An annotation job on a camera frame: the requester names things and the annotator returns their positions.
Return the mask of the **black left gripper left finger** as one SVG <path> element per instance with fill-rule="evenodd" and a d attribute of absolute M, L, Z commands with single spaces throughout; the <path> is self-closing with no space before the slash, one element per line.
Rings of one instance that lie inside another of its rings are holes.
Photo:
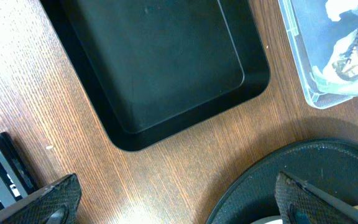
<path fill-rule="evenodd" d="M 77 175 L 68 174 L 0 210 L 0 223 L 74 223 L 81 196 Z"/>

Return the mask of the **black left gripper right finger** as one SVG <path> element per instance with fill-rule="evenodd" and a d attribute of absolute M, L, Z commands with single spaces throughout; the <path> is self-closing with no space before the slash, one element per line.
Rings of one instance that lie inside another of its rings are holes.
<path fill-rule="evenodd" d="M 358 223 L 358 209 L 285 172 L 277 175 L 275 200 L 284 224 Z"/>

